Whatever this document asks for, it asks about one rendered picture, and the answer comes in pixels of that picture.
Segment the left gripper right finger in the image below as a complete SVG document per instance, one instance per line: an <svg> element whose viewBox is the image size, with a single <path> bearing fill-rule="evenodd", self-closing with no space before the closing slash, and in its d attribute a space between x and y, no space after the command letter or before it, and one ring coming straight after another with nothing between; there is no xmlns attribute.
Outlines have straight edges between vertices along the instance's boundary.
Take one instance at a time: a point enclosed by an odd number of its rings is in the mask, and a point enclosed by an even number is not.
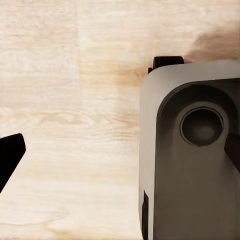
<svg viewBox="0 0 240 240"><path fill-rule="evenodd" d="M224 151L240 173L240 135L228 133Z"/></svg>

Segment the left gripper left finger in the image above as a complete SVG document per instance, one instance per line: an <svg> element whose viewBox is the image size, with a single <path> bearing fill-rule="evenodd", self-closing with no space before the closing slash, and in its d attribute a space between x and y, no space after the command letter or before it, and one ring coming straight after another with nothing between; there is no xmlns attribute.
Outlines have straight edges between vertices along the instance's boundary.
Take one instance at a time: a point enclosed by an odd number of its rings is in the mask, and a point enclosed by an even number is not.
<svg viewBox="0 0 240 240"><path fill-rule="evenodd" d="M26 152L21 133L0 138L0 193Z"/></svg>

